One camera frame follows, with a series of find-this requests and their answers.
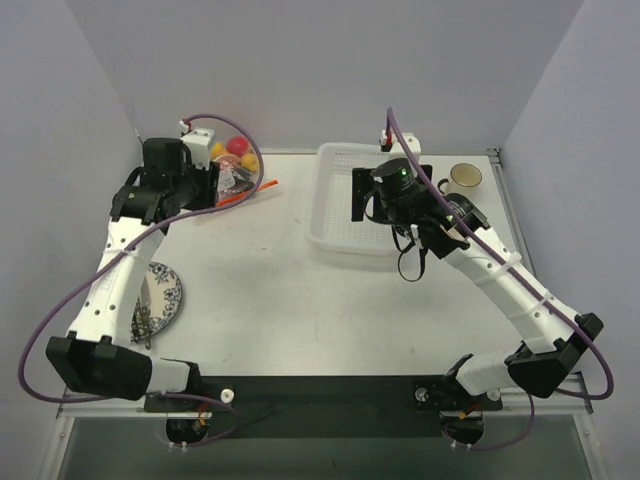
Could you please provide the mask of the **clear zip top bag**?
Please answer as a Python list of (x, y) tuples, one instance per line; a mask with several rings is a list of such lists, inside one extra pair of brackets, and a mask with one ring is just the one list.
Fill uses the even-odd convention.
[[(226, 150), (228, 140), (216, 141), (211, 152), (211, 160), (219, 165), (218, 206), (232, 204), (251, 191), (261, 171), (260, 165), (257, 172), (244, 169), (240, 164), (241, 157)], [(252, 145), (248, 153), (256, 154)]]

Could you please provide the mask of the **fake red pepper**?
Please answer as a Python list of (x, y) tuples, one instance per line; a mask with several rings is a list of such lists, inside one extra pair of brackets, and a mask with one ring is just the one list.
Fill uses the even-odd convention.
[(251, 149), (249, 141), (241, 136), (230, 138), (226, 143), (226, 150), (236, 156), (242, 157)]

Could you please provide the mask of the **fake yellow orange fruit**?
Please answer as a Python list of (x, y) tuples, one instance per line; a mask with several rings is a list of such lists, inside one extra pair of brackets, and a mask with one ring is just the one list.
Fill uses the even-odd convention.
[(259, 160), (255, 153), (246, 153), (243, 155), (240, 164), (250, 172), (257, 172), (259, 170)]

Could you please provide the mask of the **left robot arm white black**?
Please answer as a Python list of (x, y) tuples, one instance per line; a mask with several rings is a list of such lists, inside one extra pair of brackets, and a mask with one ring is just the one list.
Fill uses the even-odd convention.
[(132, 350), (130, 330), (169, 219), (214, 206), (219, 170), (197, 167), (180, 139), (150, 138), (142, 153), (139, 179), (127, 180), (112, 200), (102, 274), (67, 333), (48, 341), (46, 357), (73, 392), (125, 400), (167, 392), (179, 410), (190, 411), (203, 398), (198, 366)]

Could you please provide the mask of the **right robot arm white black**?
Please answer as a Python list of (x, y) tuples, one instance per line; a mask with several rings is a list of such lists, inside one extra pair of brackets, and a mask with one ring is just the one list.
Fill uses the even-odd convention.
[(443, 384), (446, 401), (464, 408), (490, 390), (512, 386), (538, 398), (559, 392), (603, 330), (602, 320), (555, 298), (469, 198), (424, 184), (407, 159), (355, 168), (351, 178), (352, 221), (387, 225), (420, 256), (433, 254), (463, 273), (521, 336), (514, 352), (463, 356)]

